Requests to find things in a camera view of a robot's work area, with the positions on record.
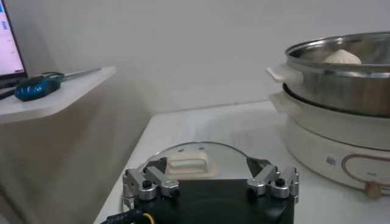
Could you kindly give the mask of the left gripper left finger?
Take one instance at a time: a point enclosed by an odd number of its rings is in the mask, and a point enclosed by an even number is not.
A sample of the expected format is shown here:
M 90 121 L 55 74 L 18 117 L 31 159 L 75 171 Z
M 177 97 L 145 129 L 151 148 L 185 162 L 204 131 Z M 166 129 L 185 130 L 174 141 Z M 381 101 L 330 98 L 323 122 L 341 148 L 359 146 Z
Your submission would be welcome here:
M 162 157 L 147 162 L 142 169 L 127 169 L 122 175 L 123 197 L 151 201 L 159 193 L 163 197 L 177 198 L 180 195 L 179 182 L 166 176 L 167 166 L 167 157 Z

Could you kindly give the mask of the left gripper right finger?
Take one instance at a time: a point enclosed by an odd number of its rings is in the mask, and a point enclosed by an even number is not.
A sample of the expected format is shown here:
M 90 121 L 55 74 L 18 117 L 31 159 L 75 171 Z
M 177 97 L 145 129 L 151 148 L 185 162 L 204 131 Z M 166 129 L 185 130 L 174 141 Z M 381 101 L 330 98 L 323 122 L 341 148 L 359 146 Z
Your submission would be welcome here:
M 270 194 L 277 199 L 292 198 L 299 202 L 299 173 L 295 167 L 279 170 L 268 160 L 246 159 L 252 178 L 247 180 L 247 192 L 252 198 Z

